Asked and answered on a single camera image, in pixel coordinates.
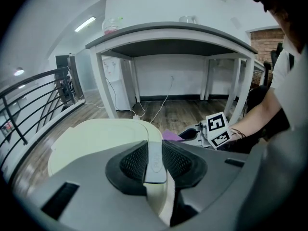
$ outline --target white table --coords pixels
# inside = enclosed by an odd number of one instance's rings
[[[134,57],[157,54],[195,54],[204,56],[201,100],[206,97],[210,59],[234,59],[235,70],[232,93],[234,93],[238,82],[240,59],[246,59],[242,91],[230,119],[230,124],[237,121],[244,107],[253,76],[254,54],[257,53],[251,46],[229,34],[207,26],[183,22],[145,23],[126,27],[94,40],[86,45],[86,49],[90,49],[95,81],[109,118],[118,118],[118,116],[105,78],[102,55],[130,61],[138,103],[140,102],[140,94]],[[234,95],[229,95],[228,102],[230,103],[233,100]]]
[[[220,56],[215,57],[216,60],[224,59],[224,58],[225,58],[225,55],[220,55]],[[241,62],[246,63],[246,59],[239,59],[239,58],[236,58],[236,56],[234,57],[232,84],[231,84],[231,88],[230,88],[230,92],[229,92],[229,97],[228,97],[225,109],[223,111],[225,116],[229,115],[229,112],[230,112],[232,104],[233,104],[233,100],[235,100],[236,96],[237,96],[237,92],[238,92],[238,88],[239,88],[239,77],[240,77]],[[264,65],[256,59],[255,59],[255,62],[254,62],[254,70],[259,70],[259,71],[262,72],[259,85],[260,86],[263,85],[266,69],[265,69]],[[209,65],[208,66],[206,87],[204,88],[205,93],[204,93],[204,95],[202,94],[200,96],[201,100],[203,100],[203,99],[208,100],[208,97],[209,97],[209,94],[210,94],[210,91],[211,91],[212,85],[213,85],[213,75],[214,75],[214,66]]]

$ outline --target bracelet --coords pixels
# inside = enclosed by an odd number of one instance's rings
[[[233,136],[234,134],[236,134],[240,139],[246,138],[246,135],[244,135],[244,134],[243,134],[242,132],[240,132],[239,130],[234,129],[234,128],[231,128],[230,130],[233,132],[232,136]]]

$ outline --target person's arm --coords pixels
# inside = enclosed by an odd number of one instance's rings
[[[263,101],[231,128],[240,131],[247,137],[262,129],[280,109],[281,106],[274,95],[274,89],[270,88]],[[235,134],[231,140],[237,139],[239,136]]]

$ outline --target table leg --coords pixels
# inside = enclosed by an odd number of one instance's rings
[[[249,93],[250,85],[251,85],[251,80],[252,80],[252,75],[254,72],[254,61],[255,61],[255,56],[252,55],[251,58],[247,59],[246,62],[246,68],[245,68],[245,76],[244,80],[242,83],[242,89],[241,89],[241,94],[239,97],[239,100],[237,102],[237,105],[235,107],[235,110],[233,112],[233,115],[229,121],[230,125],[233,125],[237,122],[238,118],[240,117],[240,114],[244,108],[244,105],[246,103],[246,99]]]
[[[92,70],[95,78],[95,82],[100,93],[102,102],[105,106],[107,114],[109,118],[118,118],[116,113],[115,105],[112,101],[104,68],[103,68],[103,60],[102,55],[100,53],[96,53],[95,46],[90,49],[90,58],[92,64]]]
[[[206,82],[206,89],[205,89],[205,98],[204,100],[208,100],[210,93],[212,92],[213,88],[213,76],[214,76],[214,65],[210,64],[208,61],[208,72],[207,72],[207,82]]]
[[[200,100],[204,100],[205,97],[205,90],[206,90],[206,83],[208,79],[208,62],[209,60],[205,57],[203,63],[203,76],[202,76],[202,83],[201,83],[201,92],[200,92]]]
[[[264,84],[264,78],[265,78],[265,71],[263,71],[261,74],[259,86],[262,86]]]
[[[234,69],[233,69],[233,77],[232,77],[232,85],[229,93],[229,97],[227,100],[227,104],[223,113],[225,116],[228,116],[230,109],[232,107],[233,101],[236,97],[237,87],[239,84],[239,76],[241,70],[241,61],[240,59],[234,59]]]
[[[133,78],[136,100],[137,100],[137,103],[140,103],[139,84],[138,84],[138,79],[137,79],[135,59],[130,61],[129,64],[130,64],[131,75],[132,75],[132,78]]]

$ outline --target purple cloth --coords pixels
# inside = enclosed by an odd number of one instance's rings
[[[179,135],[177,135],[177,134],[171,132],[171,131],[168,130],[168,129],[166,129],[166,130],[162,133],[162,135],[163,135],[163,139],[164,139],[164,140],[167,140],[167,141],[182,141],[182,140],[183,140]]]

